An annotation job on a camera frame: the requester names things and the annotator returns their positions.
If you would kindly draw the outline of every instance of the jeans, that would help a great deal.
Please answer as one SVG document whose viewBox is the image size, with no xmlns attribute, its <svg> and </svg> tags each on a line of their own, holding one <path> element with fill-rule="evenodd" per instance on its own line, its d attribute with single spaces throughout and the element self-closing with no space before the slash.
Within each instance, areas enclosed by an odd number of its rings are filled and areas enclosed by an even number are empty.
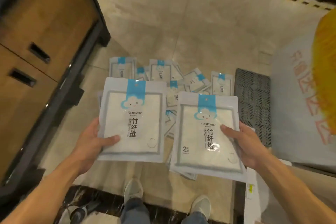
<svg viewBox="0 0 336 224">
<path fill-rule="evenodd" d="M 121 224 L 150 224 L 149 212 L 142 199 L 129 199 L 120 217 Z M 181 224 L 207 224 L 205 216 L 201 212 L 193 212 L 185 218 Z"/>
</svg>

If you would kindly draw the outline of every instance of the person's right arm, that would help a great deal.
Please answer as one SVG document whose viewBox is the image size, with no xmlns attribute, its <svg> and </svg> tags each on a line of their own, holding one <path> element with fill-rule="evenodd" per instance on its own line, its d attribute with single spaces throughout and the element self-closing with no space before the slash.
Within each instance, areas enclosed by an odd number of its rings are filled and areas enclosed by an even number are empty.
<svg viewBox="0 0 336 224">
<path fill-rule="evenodd" d="M 240 131 L 224 125 L 222 132 L 236 138 L 241 147 L 241 160 L 264 179 L 294 224 L 336 224 L 336 213 L 309 190 L 292 171 L 274 157 L 252 129 L 240 123 Z"/>
</svg>

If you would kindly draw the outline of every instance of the cabinet door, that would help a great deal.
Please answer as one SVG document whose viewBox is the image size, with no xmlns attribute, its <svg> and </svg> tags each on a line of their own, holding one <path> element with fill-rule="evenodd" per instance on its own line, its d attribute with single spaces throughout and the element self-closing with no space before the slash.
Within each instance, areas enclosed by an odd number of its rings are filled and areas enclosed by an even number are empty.
<svg viewBox="0 0 336 224">
<path fill-rule="evenodd" d="M 57 83 L 0 45 L 0 179 Z"/>
<path fill-rule="evenodd" d="M 0 43 L 59 81 L 97 20 L 92 0 L 17 0 L 0 25 Z"/>
</svg>

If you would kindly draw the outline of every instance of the person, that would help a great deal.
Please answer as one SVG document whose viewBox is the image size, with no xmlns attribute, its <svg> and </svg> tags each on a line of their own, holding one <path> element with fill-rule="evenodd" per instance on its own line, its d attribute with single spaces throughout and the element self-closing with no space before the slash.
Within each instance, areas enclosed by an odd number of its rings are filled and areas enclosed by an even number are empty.
<svg viewBox="0 0 336 224">
<path fill-rule="evenodd" d="M 118 135 L 98 138 L 98 126 L 99 119 L 96 118 L 79 136 L 72 153 L 3 220 L 3 224 L 53 223 L 73 181 L 90 169 L 102 147 L 114 145 L 120 140 Z M 226 136 L 236 138 L 241 148 L 241 160 L 262 176 L 292 223 L 336 224 L 336 213 L 315 197 L 288 167 L 274 157 L 252 129 L 240 123 L 240 131 L 224 125 L 221 130 Z M 148 210 L 142 201 L 143 192 L 136 179 L 126 185 L 122 224 L 150 223 Z M 210 212 L 210 201 L 207 196 L 202 195 L 192 204 L 191 214 L 183 220 L 183 224 L 205 224 Z"/>
</svg>

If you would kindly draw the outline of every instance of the hand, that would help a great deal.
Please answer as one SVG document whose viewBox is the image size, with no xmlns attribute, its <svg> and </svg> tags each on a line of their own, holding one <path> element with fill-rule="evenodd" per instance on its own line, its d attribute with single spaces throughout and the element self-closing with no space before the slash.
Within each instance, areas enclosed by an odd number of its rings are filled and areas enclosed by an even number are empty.
<svg viewBox="0 0 336 224">
<path fill-rule="evenodd" d="M 69 159 L 79 163 L 79 174 L 84 174 L 93 165 L 102 147 L 111 146 L 120 140 L 120 136 L 107 138 L 97 137 L 99 117 L 95 118 L 91 124 L 78 137 L 76 146 L 69 156 Z"/>
<path fill-rule="evenodd" d="M 247 167 L 256 169 L 270 155 L 266 147 L 261 143 L 257 134 L 244 123 L 239 122 L 240 131 L 221 125 L 221 131 L 228 137 L 235 138 L 241 148 L 241 160 Z"/>
</svg>

